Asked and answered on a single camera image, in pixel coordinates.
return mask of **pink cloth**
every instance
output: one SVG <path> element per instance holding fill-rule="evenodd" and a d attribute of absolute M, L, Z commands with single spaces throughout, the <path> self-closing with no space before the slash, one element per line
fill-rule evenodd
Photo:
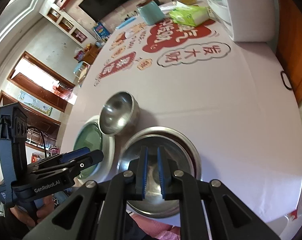
<path fill-rule="evenodd" d="M 158 234 L 155 238 L 159 240 L 180 240 L 180 236 L 171 232 L 171 231 L 163 231 L 162 233 Z"/>
<path fill-rule="evenodd" d="M 180 240 L 180 228 L 167 225 L 138 214 L 131 216 L 138 226 L 151 237 L 160 240 Z"/>

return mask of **wooden table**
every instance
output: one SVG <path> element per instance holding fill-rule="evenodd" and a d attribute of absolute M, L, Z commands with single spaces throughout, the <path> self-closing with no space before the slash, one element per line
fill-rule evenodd
<path fill-rule="evenodd" d="M 272 221 L 296 208 L 302 186 L 301 119 L 281 71 L 267 44 L 236 44 L 218 22 L 145 26 L 138 17 L 112 34 L 93 63 L 62 152 L 111 95 L 128 91 L 141 107 L 137 131 L 180 131 L 200 154 L 202 180 L 220 179 Z M 116 138 L 118 151 L 125 142 Z M 162 221 L 179 225 L 178 216 Z"/>
<path fill-rule="evenodd" d="M 91 47 L 91 49 L 89 49 L 88 51 L 86 51 L 82 61 L 92 65 L 94 60 L 96 59 L 96 57 L 98 56 L 99 52 L 100 52 L 101 48 L 98 47 L 97 45 L 93 45 Z"/>

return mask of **wooden cabinet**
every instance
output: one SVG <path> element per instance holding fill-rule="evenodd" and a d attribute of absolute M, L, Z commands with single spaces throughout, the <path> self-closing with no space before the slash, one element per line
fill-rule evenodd
<path fill-rule="evenodd" d="M 35 126 L 39 128 L 41 131 L 49 134 L 51 138 L 57 139 L 58 131 L 59 131 L 59 124 L 54 122 L 50 122 L 47 119 L 44 119 L 42 115 L 35 114 L 34 112 L 25 111 L 27 118 L 28 118 L 28 125 Z"/>
<path fill-rule="evenodd" d="M 289 75 L 298 104 L 302 101 L 302 13 L 293 0 L 279 0 L 280 30 L 276 56 Z"/>
<path fill-rule="evenodd" d="M 92 48 L 85 53 L 82 61 L 92 65 L 97 55 L 99 54 L 100 50 L 101 48 L 99 48 L 98 46 L 96 45 L 92 46 Z"/>

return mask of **plastic bag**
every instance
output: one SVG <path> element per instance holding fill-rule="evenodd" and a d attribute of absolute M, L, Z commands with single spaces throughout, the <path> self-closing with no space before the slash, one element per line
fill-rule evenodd
<path fill-rule="evenodd" d="M 75 49 L 75 51 L 74 51 L 74 55 L 77 56 L 78 53 L 79 53 L 80 51 L 82 51 L 82 50 L 83 50 L 82 48 L 77 47 L 77 48 Z"/>
<path fill-rule="evenodd" d="M 174 23 L 194 27 L 200 25 L 210 18 L 207 7 L 192 5 L 176 7 L 173 11 L 169 12 L 169 14 Z"/>

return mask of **metal bowl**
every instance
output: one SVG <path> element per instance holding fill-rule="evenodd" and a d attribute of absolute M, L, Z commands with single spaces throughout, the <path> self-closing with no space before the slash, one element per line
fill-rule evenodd
<path fill-rule="evenodd" d="M 198 150 L 195 148 L 194 144 L 189 140 L 189 138 L 187 138 L 184 134 L 172 128 L 164 127 L 164 126 L 153 126 L 153 127 L 145 128 L 140 132 L 137 132 L 129 139 L 129 141 L 127 141 L 127 144 L 130 145 L 134 141 L 136 141 L 137 138 L 147 134 L 163 135 L 176 141 L 179 145 L 181 145 L 182 148 L 187 151 L 187 153 L 189 154 L 192 160 L 193 167 L 195 170 L 195 178 L 201 179 L 202 168 L 201 168 L 200 154 L 198 153 Z"/>
<path fill-rule="evenodd" d="M 166 218 L 179 212 L 179 201 L 162 199 L 157 165 L 157 148 L 164 146 L 169 157 L 177 162 L 179 170 L 194 176 L 192 160 L 188 153 L 176 141 L 163 135 L 144 135 L 129 140 L 121 151 L 118 171 L 126 171 L 131 160 L 139 158 L 141 146 L 148 147 L 147 186 L 143 201 L 128 201 L 137 213 L 152 218 Z"/>
<path fill-rule="evenodd" d="M 100 112 L 99 129 L 108 136 L 133 131 L 138 122 L 140 108 L 128 92 L 118 92 L 110 97 Z"/>

